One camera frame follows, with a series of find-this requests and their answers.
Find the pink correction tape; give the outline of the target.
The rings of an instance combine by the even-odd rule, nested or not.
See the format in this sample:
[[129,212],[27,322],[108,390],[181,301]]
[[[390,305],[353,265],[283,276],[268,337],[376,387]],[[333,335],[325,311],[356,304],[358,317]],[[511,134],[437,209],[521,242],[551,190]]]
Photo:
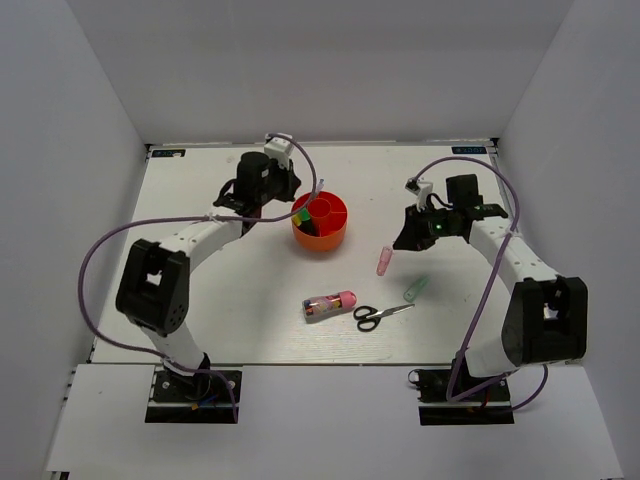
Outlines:
[[393,256],[393,248],[391,246],[384,246],[380,252],[378,264],[376,266],[376,274],[378,276],[384,276]]

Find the green correction tape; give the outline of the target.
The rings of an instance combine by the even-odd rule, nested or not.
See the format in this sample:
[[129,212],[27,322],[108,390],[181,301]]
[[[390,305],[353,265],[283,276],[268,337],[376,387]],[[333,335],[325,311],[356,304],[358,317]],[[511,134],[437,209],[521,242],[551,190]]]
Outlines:
[[424,275],[415,280],[404,292],[403,299],[407,303],[413,303],[429,283],[429,277]]

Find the blue pen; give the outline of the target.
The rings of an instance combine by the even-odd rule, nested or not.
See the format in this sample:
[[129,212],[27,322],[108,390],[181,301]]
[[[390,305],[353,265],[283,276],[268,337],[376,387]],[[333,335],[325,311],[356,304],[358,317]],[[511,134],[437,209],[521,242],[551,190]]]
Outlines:
[[316,199],[319,193],[323,190],[323,188],[324,188],[324,180],[320,179],[317,185],[315,186],[314,195],[311,197],[311,200]]

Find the green black highlighter marker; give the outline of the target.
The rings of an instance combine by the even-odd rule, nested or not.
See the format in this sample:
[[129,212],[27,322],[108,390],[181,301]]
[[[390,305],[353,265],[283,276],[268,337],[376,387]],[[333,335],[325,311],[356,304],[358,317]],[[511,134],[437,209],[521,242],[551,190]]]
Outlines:
[[316,228],[311,219],[311,215],[306,208],[302,208],[296,215],[292,217],[294,226],[308,236],[316,236]]

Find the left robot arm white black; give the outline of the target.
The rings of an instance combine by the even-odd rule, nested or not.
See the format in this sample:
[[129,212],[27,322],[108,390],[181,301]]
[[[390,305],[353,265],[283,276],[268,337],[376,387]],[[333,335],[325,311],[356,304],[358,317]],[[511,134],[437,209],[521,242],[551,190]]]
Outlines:
[[236,177],[223,185],[205,220],[161,241],[140,239],[131,246],[116,309],[147,335],[164,366],[178,374],[177,387],[188,398],[205,396],[212,378],[208,357],[185,325],[191,274],[246,235],[262,219],[267,203],[294,201],[300,185],[288,154],[244,153]]

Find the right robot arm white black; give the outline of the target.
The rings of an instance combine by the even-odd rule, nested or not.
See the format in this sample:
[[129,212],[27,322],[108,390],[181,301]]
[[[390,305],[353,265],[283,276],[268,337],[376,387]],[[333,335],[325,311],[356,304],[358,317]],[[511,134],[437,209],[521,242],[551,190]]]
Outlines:
[[416,201],[405,210],[396,251],[425,251],[446,237],[460,237],[491,265],[490,278],[501,281],[510,300],[501,330],[473,345],[465,338],[454,357],[453,390],[472,399],[488,379],[530,364],[579,360],[587,350],[588,289],[578,277],[566,277],[547,265],[511,228],[498,204],[485,202],[475,175],[446,181],[447,200],[433,204],[430,182],[411,178],[406,188]]

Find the orange round organizer container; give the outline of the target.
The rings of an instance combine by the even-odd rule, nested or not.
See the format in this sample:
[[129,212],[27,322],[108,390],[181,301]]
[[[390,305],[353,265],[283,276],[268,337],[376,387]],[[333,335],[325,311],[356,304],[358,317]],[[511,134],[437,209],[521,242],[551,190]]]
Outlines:
[[322,190],[306,207],[316,228],[316,236],[308,236],[293,224],[296,242],[312,252],[330,252],[343,242],[348,223],[348,210],[344,201],[334,193]]

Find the left blue label sticker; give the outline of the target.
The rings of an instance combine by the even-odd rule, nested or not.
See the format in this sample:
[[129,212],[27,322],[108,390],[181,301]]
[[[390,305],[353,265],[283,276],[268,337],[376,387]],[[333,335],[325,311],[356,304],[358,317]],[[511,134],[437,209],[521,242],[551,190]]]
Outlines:
[[155,149],[151,152],[152,158],[181,158],[186,154],[185,149]]

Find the blue label sticker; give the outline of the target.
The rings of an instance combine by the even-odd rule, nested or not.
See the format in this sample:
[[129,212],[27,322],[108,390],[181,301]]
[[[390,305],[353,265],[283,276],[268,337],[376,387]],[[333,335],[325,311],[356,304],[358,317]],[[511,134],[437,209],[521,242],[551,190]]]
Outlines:
[[461,155],[461,156],[487,154],[487,150],[484,146],[452,146],[451,150],[454,155]]
[[155,149],[151,152],[152,158],[181,158],[186,154],[185,149]]

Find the right blue label sticker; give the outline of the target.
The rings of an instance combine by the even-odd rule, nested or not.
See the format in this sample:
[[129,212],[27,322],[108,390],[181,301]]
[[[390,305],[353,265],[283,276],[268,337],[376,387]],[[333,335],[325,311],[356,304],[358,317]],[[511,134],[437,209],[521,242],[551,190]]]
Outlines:
[[451,150],[454,155],[461,155],[461,156],[487,154],[487,150],[484,146],[452,146]]

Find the pink capped eraser bottle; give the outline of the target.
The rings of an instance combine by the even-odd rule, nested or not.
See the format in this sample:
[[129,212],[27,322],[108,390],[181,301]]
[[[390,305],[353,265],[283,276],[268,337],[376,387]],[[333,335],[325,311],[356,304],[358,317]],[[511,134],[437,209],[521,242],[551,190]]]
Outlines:
[[357,296],[352,291],[307,298],[302,302],[303,317],[307,323],[316,323],[354,309]]

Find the black handled scissors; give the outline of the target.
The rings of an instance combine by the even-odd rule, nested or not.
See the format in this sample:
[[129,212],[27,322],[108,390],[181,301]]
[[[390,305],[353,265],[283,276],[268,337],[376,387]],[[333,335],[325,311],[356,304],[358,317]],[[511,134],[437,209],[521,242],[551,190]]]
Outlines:
[[368,333],[375,330],[383,318],[407,311],[413,307],[414,304],[410,303],[378,310],[368,305],[362,305],[353,311],[353,318],[356,321],[357,329],[360,332]]

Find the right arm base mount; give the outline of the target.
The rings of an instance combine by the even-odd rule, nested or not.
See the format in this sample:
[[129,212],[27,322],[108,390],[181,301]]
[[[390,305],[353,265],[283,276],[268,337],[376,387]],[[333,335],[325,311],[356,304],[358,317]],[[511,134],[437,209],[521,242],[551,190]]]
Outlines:
[[512,425],[511,395],[502,379],[456,402],[446,400],[450,370],[413,369],[408,383],[417,391],[421,426],[494,426]]

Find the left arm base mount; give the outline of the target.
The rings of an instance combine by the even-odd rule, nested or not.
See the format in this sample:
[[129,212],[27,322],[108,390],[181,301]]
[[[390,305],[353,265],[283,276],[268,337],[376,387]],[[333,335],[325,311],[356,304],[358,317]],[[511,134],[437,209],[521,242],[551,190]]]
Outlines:
[[235,424],[239,414],[241,370],[222,370],[233,389],[236,409],[222,379],[213,375],[201,387],[183,385],[164,369],[154,371],[145,419],[147,424]]

